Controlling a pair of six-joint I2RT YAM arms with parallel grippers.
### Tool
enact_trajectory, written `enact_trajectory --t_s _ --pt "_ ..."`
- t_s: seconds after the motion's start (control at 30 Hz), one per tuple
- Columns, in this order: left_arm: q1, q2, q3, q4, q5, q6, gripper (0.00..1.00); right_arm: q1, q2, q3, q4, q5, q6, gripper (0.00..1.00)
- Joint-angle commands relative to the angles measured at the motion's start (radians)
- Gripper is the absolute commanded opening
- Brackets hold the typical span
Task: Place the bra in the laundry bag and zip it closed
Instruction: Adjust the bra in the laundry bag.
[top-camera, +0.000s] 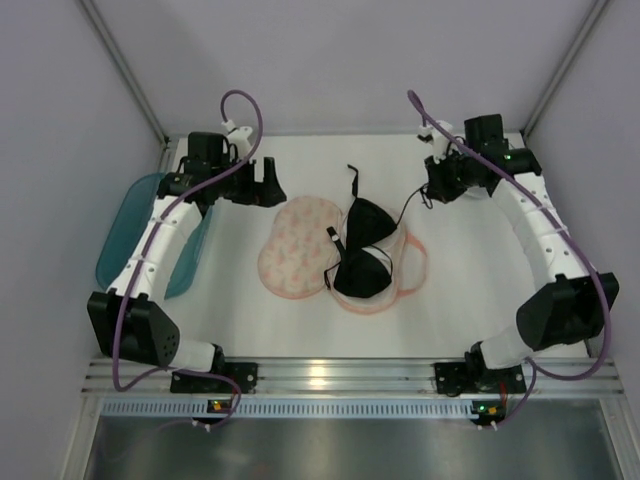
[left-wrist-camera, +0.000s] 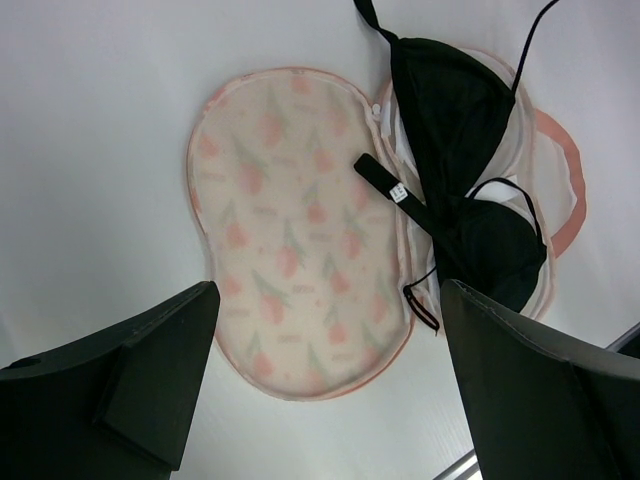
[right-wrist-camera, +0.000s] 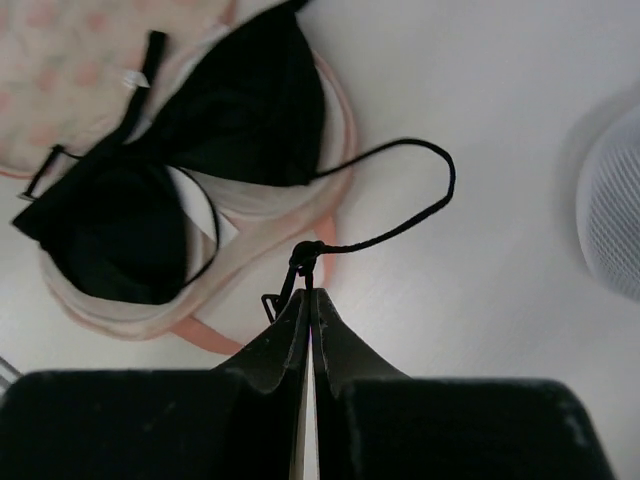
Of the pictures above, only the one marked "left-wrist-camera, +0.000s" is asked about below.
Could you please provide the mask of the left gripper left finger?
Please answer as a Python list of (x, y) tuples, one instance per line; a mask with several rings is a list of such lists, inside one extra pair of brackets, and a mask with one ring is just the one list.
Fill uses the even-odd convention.
[(167, 479), (177, 471), (220, 294), (202, 281), (1, 371), (4, 479)]

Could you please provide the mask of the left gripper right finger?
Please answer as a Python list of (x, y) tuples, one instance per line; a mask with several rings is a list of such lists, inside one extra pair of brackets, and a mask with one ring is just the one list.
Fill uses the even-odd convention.
[(636, 479), (639, 360), (524, 317), (458, 281), (446, 339), (485, 479)]

